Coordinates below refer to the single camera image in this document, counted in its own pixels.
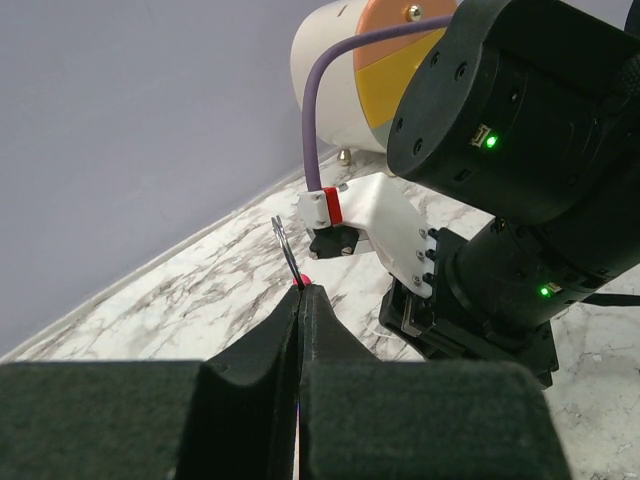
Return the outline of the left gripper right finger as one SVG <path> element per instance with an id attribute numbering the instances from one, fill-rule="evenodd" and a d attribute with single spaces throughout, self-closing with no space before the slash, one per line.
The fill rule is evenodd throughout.
<path id="1" fill-rule="evenodd" d="M 508 362 L 383 362 L 310 285 L 304 355 L 304 479 L 566 479 L 570 467 L 538 382 Z"/>

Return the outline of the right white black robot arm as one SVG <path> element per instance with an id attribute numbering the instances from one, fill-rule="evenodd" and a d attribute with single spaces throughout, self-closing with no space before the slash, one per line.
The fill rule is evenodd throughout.
<path id="1" fill-rule="evenodd" d="M 396 112 L 391 171 L 491 215 L 427 229 L 425 298 L 380 323 L 427 359 L 501 360 L 544 386 L 550 321 L 639 262 L 639 10 L 616 28 L 561 1 L 465 1 Z"/>

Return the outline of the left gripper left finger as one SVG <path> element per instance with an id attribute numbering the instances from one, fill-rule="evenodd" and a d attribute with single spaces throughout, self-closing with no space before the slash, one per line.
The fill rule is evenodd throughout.
<path id="1" fill-rule="evenodd" d="M 206 361 L 3 365 L 2 477 L 290 478 L 301 298 Z"/>

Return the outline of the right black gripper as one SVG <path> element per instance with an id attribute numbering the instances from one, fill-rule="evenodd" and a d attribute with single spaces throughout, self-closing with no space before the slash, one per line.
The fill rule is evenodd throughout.
<path id="1" fill-rule="evenodd" d="M 435 262 L 435 271 L 424 276 L 433 293 L 423 299 L 395 279 L 382 300 L 380 325 L 427 360 L 515 362 L 544 389 L 551 387 L 559 369 L 551 323 L 515 332 L 500 326 L 465 296 L 454 272 L 455 254 L 467 240 L 447 228 L 431 228 L 424 236 L 427 258 Z"/>

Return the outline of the pink tag metal keyring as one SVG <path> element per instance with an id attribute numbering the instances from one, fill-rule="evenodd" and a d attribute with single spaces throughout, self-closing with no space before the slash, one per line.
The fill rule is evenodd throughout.
<path id="1" fill-rule="evenodd" d="M 284 254 L 286 263 L 291 271 L 293 278 L 293 286 L 299 291 L 303 292 L 306 284 L 304 282 L 303 276 L 300 272 L 298 264 L 296 262 L 293 250 L 288 241 L 288 237 L 286 235 L 286 231 L 283 225 L 283 222 L 279 215 L 273 216 L 271 218 L 272 228 L 275 234 L 276 239 L 278 240 L 282 252 Z M 299 382 L 302 382 L 302 373 L 303 373 L 303 353 L 304 341 L 303 341 L 303 333 L 301 331 L 298 332 L 298 378 Z M 306 474 L 305 470 L 305 427 L 303 425 L 303 393 L 302 386 L 298 387 L 298 402 L 296 407 L 296 417 L 297 417 L 297 430 L 296 430 L 296 448 L 295 448 L 295 462 L 297 468 L 297 478 L 304 479 Z"/>

